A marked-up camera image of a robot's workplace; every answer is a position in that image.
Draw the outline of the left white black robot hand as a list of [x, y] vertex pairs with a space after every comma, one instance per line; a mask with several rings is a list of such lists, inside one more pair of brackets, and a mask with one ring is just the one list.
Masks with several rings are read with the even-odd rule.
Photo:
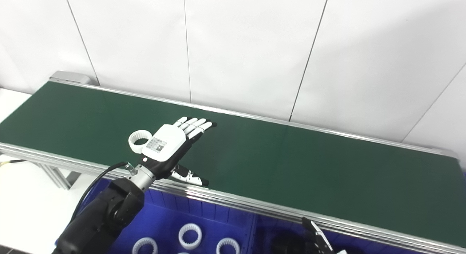
[[206, 118], [181, 117], [173, 124], [164, 124], [148, 140], [141, 151], [138, 169], [149, 181], [174, 177], [188, 184], [207, 187], [209, 181], [179, 164], [193, 143], [217, 123]]

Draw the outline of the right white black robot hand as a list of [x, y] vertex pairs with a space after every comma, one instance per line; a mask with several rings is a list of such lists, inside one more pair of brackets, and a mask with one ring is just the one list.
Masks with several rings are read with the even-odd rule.
[[345, 249], [335, 251], [326, 238], [324, 232], [312, 220], [302, 217], [302, 226], [305, 229], [305, 254], [346, 254]]

